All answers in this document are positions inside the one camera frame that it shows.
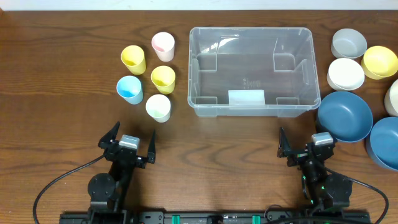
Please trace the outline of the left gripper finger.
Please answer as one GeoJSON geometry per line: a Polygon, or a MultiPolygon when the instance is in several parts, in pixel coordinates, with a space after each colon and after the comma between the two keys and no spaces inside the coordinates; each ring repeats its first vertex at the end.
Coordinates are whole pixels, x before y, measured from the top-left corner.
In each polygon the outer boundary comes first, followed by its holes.
{"type": "Polygon", "coordinates": [[[118,121],[100,140],[98,147],[108,148],[112,145],[112,142],[116,139],[118,130],[120,127],[120,122],[118,121]]]}
{"type": "Polygon", "coordinates": [[[147,162],[154,164],[155,163],[155,158],[156,158],[156,150],[155,150],[155,131],[152,133],[152,137],[150,139],[149,147],[147,150],[147,162]]]}

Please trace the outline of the dark blue large bowl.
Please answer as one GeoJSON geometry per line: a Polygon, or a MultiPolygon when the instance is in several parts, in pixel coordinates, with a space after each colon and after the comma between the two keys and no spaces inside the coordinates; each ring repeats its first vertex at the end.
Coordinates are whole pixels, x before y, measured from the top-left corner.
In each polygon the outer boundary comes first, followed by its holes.
{"type": "Polygon", "coordinates": [[[373,128],[373,114],[369,105],[358,95],[336,91],[322,99],[318,107],[318,132],[328,132],[341,142],[365,139],[373,128]]]}

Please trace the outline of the white small bowl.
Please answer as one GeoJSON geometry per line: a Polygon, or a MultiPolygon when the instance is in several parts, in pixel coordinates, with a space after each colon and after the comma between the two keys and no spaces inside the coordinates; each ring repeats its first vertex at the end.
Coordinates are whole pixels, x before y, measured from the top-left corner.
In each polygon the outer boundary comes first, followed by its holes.
{"type": "Polygon", "coordinates": [[[349,58],[338,58],[330,64],[326,79],[336,91],[352,91],[362,86],[365,74],[358,62],[349,58]]]}

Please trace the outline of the beige large bowl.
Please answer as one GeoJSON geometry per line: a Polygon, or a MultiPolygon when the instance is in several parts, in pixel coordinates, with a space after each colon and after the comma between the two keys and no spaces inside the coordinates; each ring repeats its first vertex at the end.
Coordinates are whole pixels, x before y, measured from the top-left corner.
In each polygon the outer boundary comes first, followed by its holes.
{"type": "Polygon", "coordinates": [[[384,97],[384,107],[390,116],[396,116],[397,114],[397,86],[398,80],[396,80],[391,87],[388,89],[384,97]]]}

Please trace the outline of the yellow small bowl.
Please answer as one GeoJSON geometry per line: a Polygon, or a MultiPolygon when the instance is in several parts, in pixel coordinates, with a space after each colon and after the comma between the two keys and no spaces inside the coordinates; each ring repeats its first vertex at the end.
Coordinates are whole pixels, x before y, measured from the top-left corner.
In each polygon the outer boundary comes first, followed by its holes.
{"type": "Polygon", "coordinates": [[[373,80],[391,77],[397,73],[397,55],[387,47],[370,47],[363,55],[361,66],[364,74],[373,80]]]}

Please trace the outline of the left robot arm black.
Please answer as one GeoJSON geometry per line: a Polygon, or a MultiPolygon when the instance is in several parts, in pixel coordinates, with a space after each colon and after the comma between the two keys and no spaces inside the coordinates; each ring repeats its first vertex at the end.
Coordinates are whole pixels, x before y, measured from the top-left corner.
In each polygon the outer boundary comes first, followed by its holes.
{"type": "Polygon", "coordinates": [[[120,140],[116,139],[119,127],[117,122],[98,143],[104,150],[104,158],[112,165],[109,172],[97,174],[89,181],[90,223],[127,223],[129,212],[123,209],[123,204],[133,171],[155,162],[155,133],[144,157],[137,154],[139,138],[123,135],[120,140]]]}

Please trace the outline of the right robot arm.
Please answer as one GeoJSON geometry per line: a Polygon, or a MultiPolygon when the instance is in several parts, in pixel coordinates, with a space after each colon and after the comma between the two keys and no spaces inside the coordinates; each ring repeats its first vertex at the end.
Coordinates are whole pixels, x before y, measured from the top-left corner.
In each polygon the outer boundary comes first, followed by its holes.
{"type": "Polygon", "coordinates": [[[325,161],[334,155],[335,141],[328,132],[312,135],[312,141],[301,150],[292,149],[284,129],[279,129],[277,156],[287,158],[289,167],[302,171],[302,187],[306,198],[321,211],[341,210],[349,207],[352,181],[327,171],[325,161]]]}

